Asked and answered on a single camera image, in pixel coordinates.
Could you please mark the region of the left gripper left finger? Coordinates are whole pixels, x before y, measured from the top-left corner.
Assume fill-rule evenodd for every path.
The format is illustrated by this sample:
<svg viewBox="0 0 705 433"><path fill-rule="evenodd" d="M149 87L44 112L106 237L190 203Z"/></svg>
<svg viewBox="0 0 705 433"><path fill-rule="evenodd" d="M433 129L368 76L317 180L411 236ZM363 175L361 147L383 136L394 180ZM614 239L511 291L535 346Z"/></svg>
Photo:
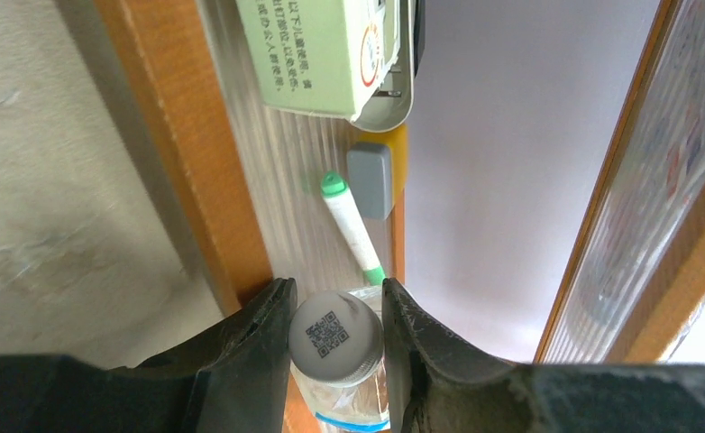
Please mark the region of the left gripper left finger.
<svg viewBox="0 0 705 433"><path fill-rule="evenodd" d="M292 279L134 368L0 355L0 432L279 432Z"/></svg>

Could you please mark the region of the clear bottle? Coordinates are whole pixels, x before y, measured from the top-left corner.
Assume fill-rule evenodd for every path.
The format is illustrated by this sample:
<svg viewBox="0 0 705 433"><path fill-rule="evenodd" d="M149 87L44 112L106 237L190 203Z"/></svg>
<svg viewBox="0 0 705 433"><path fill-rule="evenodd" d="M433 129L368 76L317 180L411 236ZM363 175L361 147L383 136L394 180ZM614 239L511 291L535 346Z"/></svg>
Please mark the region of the clear bottle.
<svg viewBox="0 0 705 433"><path fill-rule="evenodd" d="M390 428L380 286L326 290L299 304L288 331L292 373L310 412L346 432Z"/></svg>

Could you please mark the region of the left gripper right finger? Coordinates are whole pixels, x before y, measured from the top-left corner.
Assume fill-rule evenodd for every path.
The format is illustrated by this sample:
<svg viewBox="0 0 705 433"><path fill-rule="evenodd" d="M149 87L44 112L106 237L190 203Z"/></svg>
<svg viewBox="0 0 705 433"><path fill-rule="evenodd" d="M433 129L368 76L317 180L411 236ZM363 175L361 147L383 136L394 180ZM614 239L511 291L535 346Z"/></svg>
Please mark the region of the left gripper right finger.
<svg viewBox="0 0 705 433"><path fill-rule="evenodd" d="M382 285L395 432L705 432L705 364L516 364Z"/></svg>

